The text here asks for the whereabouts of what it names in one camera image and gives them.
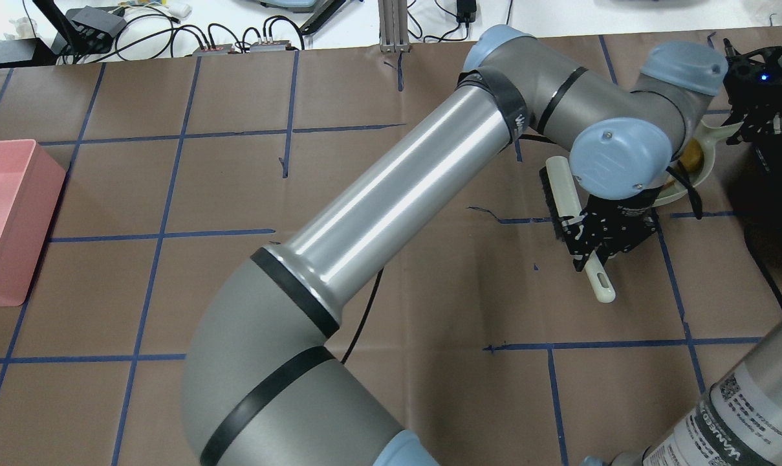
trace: cable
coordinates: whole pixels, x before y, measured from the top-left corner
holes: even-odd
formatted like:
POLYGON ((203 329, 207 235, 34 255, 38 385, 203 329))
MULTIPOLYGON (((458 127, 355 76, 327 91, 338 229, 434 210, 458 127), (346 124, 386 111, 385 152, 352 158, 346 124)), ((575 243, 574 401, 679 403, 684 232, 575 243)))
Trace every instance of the cable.
POLYGON ((344 352, 344 356, 342 357, 342 364, 347 362, 347 358, 350 357, 350 353, 353 352, 353 348, 356 347, 356 342, 359 340, 359 335, 362 335, 362 330, 365 327, 365 322, 367 322, 367 315, 371 312, 371 307, 373 307, 373 300, 376 298, 376 292, 379 290, 379 280, 382 280, 382 272, 385 271, 385 268, 382 267, 382 269, 379 270, 378 274, 376 274, 376 280, 373 281, 373 290, 371 290, 371 297, 367 299, 367 306, 365 307, 365 312, 362 313, 362 320, 359 322, 359 327, 356 328, 356 333, 353 333, 353 339, 350 341, 350 346, 347 347, 347 351, 344 352))
POLYGON ((415 39, 422 39, 422 35, 424 34, 424 30, 422 29, 422 25, 420 24, 420 21, 417 21, 417 19, 414 17, 414 15, 411 14, 411 7, 414 6, 414 3, 417 3, 417 0, 414 0, 413 2, 408 4, 408 17, 411 18, 411 21, 414 21, 414 24, 417 25, 417 27, 420 29, 419 36, 414 33, 413 30, 409 29, 408 34, 411 34, 415 39))
POLYGON ((429 36, 424 36, 422 38, 422 41, 425 42, 426 39, 436 39, 437 42, 462 42, 465 39, 468 39, 468 33, 470 33, 470 30, 468 30, 468 24, 465 24, 465 36, 462 39, 448 39, 447 38, 450 34, 453 34, 457 30, 459 30, 459 27, 461 27, 461 26, 462 26, 462 23, 458 23, 457 27, 455 27, 452 30, 449 30, 449 32, 447 32, 447 33, 444 33, 439 38, 437 36, 430 36, 430 35, 429 36))
POLYGON ((28 8, 26 7, 26 0, 22 0, 23 3, 23 11, 26 12, 26 17, 29 18, 29 26, 31 26, 31 35, 37 36, 37 33, 34 32, 34 22, 31 21, 31 15, 28 14, 28 8))
POLYGON ((538 141, 538 142, 545 142, 545 144, 555 144, 554 141, 547 138, 546 136, 538 136, 538 135, 520 135, 518 139, 527 139, 529 141, 538 141))
POLYGON ((512 6, 514 6, 514 0, 508 0, 508 13, 506 15, 506 26, 512 21, 512 6))
POLYGON ((282 15, 275 15, 275 16, 269 17, 266 20, 264 20, 264 25, 263 25, 262 29, 266 30, 266 32, 264 34, 265 38, 267 36, 270 36, 270 39, 273 38, 273 25, 278 23, 278 21, 287 21, 287 23, 290 23, 290 26, 293 26, 293 29, 296 30, 296 35, 299 36, 299 44, 301 44, 301 49, 305 50, 305 38, 301 34, 301 30, 299 29, 299 25, 297 25, 296 23, 293 23, 293 20, 291 20, 291 18, 289 18, 289 17, 285 17, 285 16, 282 16, 282 15))
POLYGON ((127 27, 129 27, 129 25, 131 23, 134 23, 135 21, 138 21, 140 19, 144 19, 144 18, 148 18, 148 17, 164 17, 167 20, 169 20, 169 29, 171 30, 171 32, 169 33, 169 39, 167 39, 166 45, 164 45, 164 48, 162 48, 154 56, 149 57, 149 59, 157 58, 158 56, 160 56, 160 54, 164 53, 166 51, 166 49, 172 44, 172 35, 174 34, 174 32, 172 32, 172 29, 175 29, 175 23, 174 23, 174 21, 172 21, 172 18, 167 16, 167 15, 165 15, 165 14, 163 14, 162 12, 160 12, 160 10, 152 8, 151 6, 147 6, 146 8, 151 8, 151 9, 157 11, 157 13, 149 13, 149 14, 146 14, 146 15, 140 15, 138 17, 131 18, 131 20, 127 21, 127 23, 124 25, 124 29, 122 29, 121 32, 119 32, 118 35, 115 36, 115 41, 114 41, 114 44, 113 44, 114 47, 115 47, 115 54, 118 55, 118 58, 120 58, 122 61, 130 61, 130 59, 127 59, 127 58, 125 58, 125 56, 121 55, 120 46, 119 46, 121 35, 122 35, 122 33, 124 33, 125 30, 127 30, 127 27))
POLYGON ((244 48, 244 44, 251 45, 251 47, 252 47, 252 44, 250 42, 246 41, 246 35, 248 34, 248 32, 251 32, 251 30, 252 30, 252 32, 255 32, 256 36, 258 36, 258 42, 261 42, 261 33, 258 32, 258 29, 255 29, 255 27, 252 27, 252 26, 248 27, 247 29, 244 30, 244 33, 241 35, 241 51, 243 53, 246 53, 246 49, 244 48))
POLYGON ((171 44, 169 44, 169 57, 175 58, 175 38, 176 36, 178 36, 179 32, 189 32, 190 34, 195 36, 196 41, 198 41, 198 48, 201 50, 205 50, 206 47, 204 47, 204 42, 201 41, 201 38, 198 37, 198 34, 196 34, 194 30, 184 29, 184 27, 181 26, 176 28, 172 32, 171 44))
POLYGON ((221 29, 225 30, 226 32, 229 32, 230 35, 233 36, 233 39, 235 39, 234 43, 238 44, 240 42, 239 39, 238 39, 238 36, 236 36, 235 32, 232 32, 229 27, 226 27, 223 24, 210 23, 210 26, 207 26, 207 35, 210 36, 210 47, 215 48, 215 39, 213 39, 213 32, 211 32, 211 30, 210 30, 210 29, 212 29, 213 26, 220 27, 221 29))
POLYGON ((781 308, 782 313, 782 294, 779 287, 776 285, 776 281, 773 280, 772 275, 770 274, 770 271, 767 269, 764 262, 761 261, 758 257, 758 253, 755 251, 755 245, 752 244, 752 241, 750 239, 750 234, 752 231, 754 231, 755 227, 757 225, 745 225, 744 227, 744 245, 748 247, 748 252, 750 253, 750 256, 755 262, 755 266, 758 267, 759 271, 761 272, 761 276, 764 277, 764 280, 767 282, 767 285, 770 287, 770 290, 773 292, 773 296, 775 296, 776 301, 779 303, 779 307, 781 308))
POLYGON ((118 55, 119 52, 127 50, 127 48, 132 47, 133 45, 137 45, 140 42, 146 41, 147 39, 154 38, 155 36, 159 36, 161 34, 166 34, 167 32, 174 32, 174 30, 186 30, 186 29, 181 29, 179 27, 179 28, 170 28, 170 29, 158 30, 158 32, 154 32, 154 33, 146 36, 145 38, 137 39, 136 41, 131 42, 130 44, 124 45, 120 49, 113 51, 112 53, 109 53, 107 55, 101 56, 100 58, 96 58, 96 59, 94 59, 92 61, 88 61, 87 63, 98 63, 99 61, 106 60, 107 58, 110 58, 110 57, 118 55))
POLYGON ((434 4, 437 6, 437 8, 439 8, 439 9, 441 9, 442 11, 444 11, 444 12, 448 13, 449 15, 451 15, 451 17, 452 17, 452 18, 454 18, 455 20, 457 20, 457 21, 459 22, 459 17, 458 17, 457 15, 453 14, 452 12, 450 12, 450 11, 446 10, 445 8, 443 8, 443 6, 442 6, 442 5, 440 5, 440 3, 439 3, 439 2, 437 2, 437 0, 434 0, 434 4))

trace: white object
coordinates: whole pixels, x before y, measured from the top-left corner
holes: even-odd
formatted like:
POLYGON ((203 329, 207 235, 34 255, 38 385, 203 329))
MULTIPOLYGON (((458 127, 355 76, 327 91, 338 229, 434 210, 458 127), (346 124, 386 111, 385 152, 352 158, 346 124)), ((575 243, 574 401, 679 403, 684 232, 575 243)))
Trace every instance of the white object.
POLYGON ((8 34, 7 32, 4 32, 3 35, 7 41, 13 41, 13 39, 36 38, 37 21, 32 19, 31 23, 29 23, 27 17, 21 17, 17 19, 10 19, 8 22, 11 23, 14 27, 16 34, 8 34))
MULTIPOLYGON (((551 192, 554 196, 554 206, 557 207, 557 213, 561 217, 577 217, 583 212, 580 206, 577 189, 574 187, 572 172, 569 169, 569 160, 566 157, 555 156, 547 159, 548 185, 551 186, 551 192)), ((589 277, 589 283, 592 285, 592 291, 595 298, 601 303, 612 303, 615 301, 615 288, 609 280, 609 275, 603 269, 597 254, 589 256, 586 266, 583 268, 586 277, 589 277)))
POLYGON ((170 3, 166 8, 169 9, 169 14, 178 19, 184 19, 192 13, 192 6, 189 3, 170 3))

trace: silver cylindrical link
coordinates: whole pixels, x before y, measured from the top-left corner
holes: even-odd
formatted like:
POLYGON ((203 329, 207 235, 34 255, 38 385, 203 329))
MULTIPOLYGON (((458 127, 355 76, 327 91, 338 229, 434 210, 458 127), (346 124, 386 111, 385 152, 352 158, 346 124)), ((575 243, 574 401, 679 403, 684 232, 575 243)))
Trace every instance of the silver cylindrical link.
POLYGON ((644 76, 634 89, 638 92, 624 91, 528 36, 500 45, 482 65, 494 66, 509 77, 532 113, 530 126, 564 148, 571 148, 574 139, 592 124, 633 117, 664 130, 678 153, 712 100, 709 95, 644 76), (656 89, 647 85, 653 82, 657 82, 656 89))
POLYGON ((340 321, 344 304, 508 142, 491 94, 463 86, 290 241, 266 248, 340 321))
POLYGON ((295 300, 247 260, 202 318, 181 407, 205 466, 371 466, 402 431, 295 300))
POLYGON ((665 438, 612 466, 782 466, 782 322, 665 438))

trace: robotic arm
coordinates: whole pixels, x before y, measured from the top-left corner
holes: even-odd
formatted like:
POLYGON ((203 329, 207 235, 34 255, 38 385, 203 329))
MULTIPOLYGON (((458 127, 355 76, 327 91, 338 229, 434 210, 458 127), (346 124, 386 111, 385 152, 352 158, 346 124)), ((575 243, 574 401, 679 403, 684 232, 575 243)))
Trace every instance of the robotic arm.
MULTIPOLYGON (((597 199, 586 218, 643 221, 726 71, 714 50, 672 42, 626 92, 532 36, 492 27, 440 107, 214 298, 184 370, 184 428, 201 464, 435 465, 323 347, 343 305, 527 127, 571 148, 574 176, 597 199)), ((583 262, 603 243, 585 244, 583 262)))

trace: black cable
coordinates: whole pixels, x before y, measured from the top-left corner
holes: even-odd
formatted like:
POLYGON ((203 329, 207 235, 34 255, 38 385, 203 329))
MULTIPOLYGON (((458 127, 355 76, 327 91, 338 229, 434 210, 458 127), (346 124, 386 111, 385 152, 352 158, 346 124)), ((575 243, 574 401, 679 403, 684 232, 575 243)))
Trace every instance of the black cable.
POLYGON ((462 23, 458 23, 457 27, 455 27, 452 30, 449 30, 449 32, 445 32, 439 38, 437 36, 430 36, 430 35, 429 36, 423 36, 422 41, 425 42, 426 39, 436 39, 437 42, 462 42, 465 39, 468 39, 468 33, 469 33, 468 32, 468 25, 465 25, 465 36, 463 38, 461 38, 461 39, 448 39, 447 38, 450 34, 456 32, 457 30, 459 30, 459 27, 461 27, 461 26, 462 26, 462 23))
POLYGON ((134 42, 131 42, 130 44, 124 45, 118 50, 113 51, 112 53, 109 53, 107 55, 101 56, 100 58, 96 58, 92 61, 89 61, 89 63, 98 63, 99 61, 106 60, 107 58, 113 57, 118 55, 119 52, 127 50, 127 48, 132 47, 133 45, 137 45, 140 42, 147 41, 148 39, 154 38, 155 36, 159 36, 161 34, 166 34, 167 32, 174 32, 174 30, 187 30, 187 29, 181 29, 179 28, 171 28, 171 29, 164 29, 164 30, 158 30, 158 32, 151 33, 150 35, 146 36, 145 38, 137 39, 134 42))
POLYGON ((305 38, 301 34, 301 30, 299 29, 299 25, 296 23, 293 23, 293 20, 289 17, 285 17, 282 15, 275 15, 273 17, 269 17, 266 20, 264 20, 264 27, 263 29, 266 29, 265 36, 270 36, 270 39, 273 38, 273 25, 278 23, 278 21, 287 21, 287 23, 290 23, 290 26, 293 26, 293 29, 296 30, 296 35, 299 36, 299 44, 301 44, 301 49, 305 50, 305 38))
POLYGON ((529 141, 538 141, 538 142, 545 142, 545 144, 554 144, 554 141, 547 138, 546 136, 538 136, 538 135, 520 135, 518 139, 527 139, 529 141))
POLYGON ((250 42, 246 41, 246 35, 249 32, 251 32, 251 30, 252 30, 252 32, 255 32, 255 35, 258 37, 258 42, 261 42, 261 33, 258 32, 258 29, 255 29, 255 27, 252 27, 252 26, 248 27, 247 29, 244 30, 244 33, 241 35, 241 51, 242 52, 246 53, 246 50, 247 50, 247 49, 244 48, 244 44, 251 45, 251 47, 252 47, 252 44, 250 42))
POLYGON ((417 19, 414 17, 414 15, 411 14, 411 7, 414 6, 414 3, 417 3, 417 0, 414 0, 413 2, 408 4, 408 17, 411 18, 411 21, 414 21, 414 24, 417 25, 417 27, 420 29, 419 36, 414 33, 413 30, 409 29, 408 34, 411 34, 415 39, 422 39, 422 35, 424 34, 424 30, 422 29, 422 25, 420 24, 420 21, 417 21, 417 19))
POLYGON ((210 38, 208 38, 207 35, 204 34, 204 30, 202 30, 200 27, 195 26, 195 24, 184 24, 183 26, 178 26, 178 29, 187 29, 187 28, 198 30, 198 33, 201 35, 201 38, 204 39, 203 42, 199 41, 199 43, 201 44, 201 49, 205 48, 204 45, 210 44, 210 38))
POLYGON ((508 14, 506 15, 506 26, 512 21, 512 6, 514 6, 514 0, 508 0, 508 14))
POLYGON ((695 214, 697 220, 701 220, 704 217, 704 206, 701 203, 701 195, 696 191, 692 181, 690 181, 690 174, 680 161, 678 162, 678 169, 680 172, 672 167, 667 167, 666 172, 674 177, 681 186, 687 189, 687 197, 690 199, 690 206, 692 206, 693 214, 695 214))
POLYGON ((457 21, 459 22, 459 17, 458 17, 457 15, 455 15, 455 13, 452 13, 452 12, 450 12, 450 11, 446 10, 445 8, 443 8, 443 6, 442 6, 442 5, 440 5, 440 3, 439 3, 439 2, 437 2, 437 0, 434 0, 434 4, 437 6, 437 8, 439 8, 439 9, 441 9, 442 11, 444 11, 444 12, 448 13, 449 15, 451 15, 451 17, 452 17, 452 18, 454 18, 455 20, 457 20, 457 21))
POLYGON ((28 14, 28 8, 26 8, 26 0, 22 0, 22 3, 23 3, 23 11, 26 12, 26 17, 29 18, 29 26, 31 26, 31 35, 35 36, 36 38, 37 33, 34 32, 34 22, 31 21, 31 15, 28 14))
POLYGON ((122 55, 121 55, 121 51, 120 51, 120 45, 119 45, 119 44, 120 44, 121 35, 122 35, 122 34, 124 34, 124 31, 125 31, 125 30, 127 30, 127 28, 129 27, 129 25, 130 25, 131 23, 134 23, 135 21, 138 21, 138 20, 140 20, 140 19, 143 19, 143 18, 148 18, 148 17, 164 17, 164 18, 166 18, 167 20, 169 20, 169 29, 171 29, 171 32, 169 32, 169 39, 167 39, 167 41, 166 41, 166 45, 164 45, 164 48, 162 48, 162 49, 161 49, 161 50, 160 50, 158 53, 156 53, 154 56, 151 56, 151 57, 149 57, 149 59, 152 59, 152 58, 157 58, 158 56, 160 56, 160 54, 162 54, 162 53, 164 53, 164 51, 166 51, 167 47, 169 47, 169 46, 172 44, 172 35, 174 34, 174 32, 172 32, 172 29, 175 29, 175 23, 174 23, 174 21, 172 21, 172 18, 171 18, 171 17, 169 17, 169 16, 165 15, 165 14, 164 14, 164 13, 162 13, 160 10, 158 10, 158 9, 156 9, 156 8, 152 8, 152 9, 153 9, 153 10, 155 10, 155 11, 157 11, 157 13, 149 13, 149 14, 146 14, 146 15, 140 15, 139 17, 134 17, 134 18, 131 18, 131 20, 129 20, 129 21, 127 21, 127 23, 125 23, 125 25, 124 25, 124 29, 122 29, 122 30, 121 30, 121 32, 119 32, 119 33, 118 33, 118 34, 115 36, 115 41, 114 41, 114 43, 113 43, 113 45, 114 45, 114 47, 115 47, 115 54, 116 54, 116 55, 118 55, 118 58, 120 58, 122 61, 130 61, 130 59, 127 59, 127 58, 125 58, 125 56, 122 56, 122 55))
POLYGON ((362 320, 359 322, 359 327, 357 327, 356 333, 353 333, 353 339, 350 341, 350 346, 347 347, 347 351, 344 352, 344 356, 342 357, 342 364, 347 362, 347 358, 350 357, 350 353, 352 353, 353 348, 356 347, 356 342, 359 340, 359 335, 362 334, 362 330, 365 327, 365 322, 367 322, 367 315, 371 312, 371 307, 373 307, 373 300, 376 298, 376 292, 379 290, 379 280, 382 279, 382 272, 384 271, 385 268, 383 267, 381 271, 376 274, 376 280, 373 281, 373 290, 371 290, 371 297, 367 299, 365 312, 362 313, 362 320))
POLYGON ((195 33, 194 30, 190 29, 183 29, 183 27, 178 27, 172 32, 172 38, 171 43, 169 44, 169 57, 175 58, 175 38, 178 36, 179 32, 189 32, 193 36, 195 36, 196 41, 198 41, 198 48, 201 50, 204 50, 204 42, 201 41, 201 38, 198 37, 198 34, 195 33))
POLYGON ((744 245, 746 245, 746 248, 748 248, 748 252, 750 253, 750 256, 755 262, 755 266, 758 267, 759 271, 761 272, 761 276, 764 277, 764 280, 767 282, 767 285, 770 287, 770 290, 773 292, 773 296, 775 296, 776 301, 779 303, 779 307, 781 308, 782 313, 782 294, 779 287, 776 285, 776 281, 773 280, 772 275, 770 274, 770 271, 767 269, 765 263, 761 261, 758 257, 758 253, 755 251, 755 245, 752 244, 752 241, 750 239, 750 234, 752 231, 754 231, 755 225, 745 225, 744 227, 744 245))
POLYGON ((213 26, 220 27, 221 29, 225 30, 226 32, 229 32, 230 35, 233 36, 233 39, 235 39, 235 42, 234 42, 235 44, 238 44, 239 42, 241 42, 241 41, 239 41, 238 36, 235 35, 235 32, 232 32, 229 27, 226 27, 223 24, 210 23, 207 26, 207 35, 210 36, 210 46, 211 47, 215 48, 215 39, 213 39, 213 32, 211 30, 213 26))

